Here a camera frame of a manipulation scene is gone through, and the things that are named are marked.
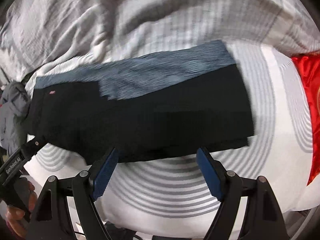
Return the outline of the person's left hand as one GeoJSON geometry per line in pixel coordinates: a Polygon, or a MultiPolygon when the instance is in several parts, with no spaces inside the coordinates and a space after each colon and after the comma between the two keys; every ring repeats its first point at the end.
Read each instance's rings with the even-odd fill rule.
{"type": "MultiPolygon", "coordinates": [[[[28,187],[28,209],[32,213],[37,202],[37,194],[34,192],[35,186],[30,181],[28,181],[28,187]]],[[[27,229],[21,223],[24,215],[25,212],[23,210],[14,206],[7,206],[7,227],[16,239],[25,239],[27,235],[27,229]]]]}

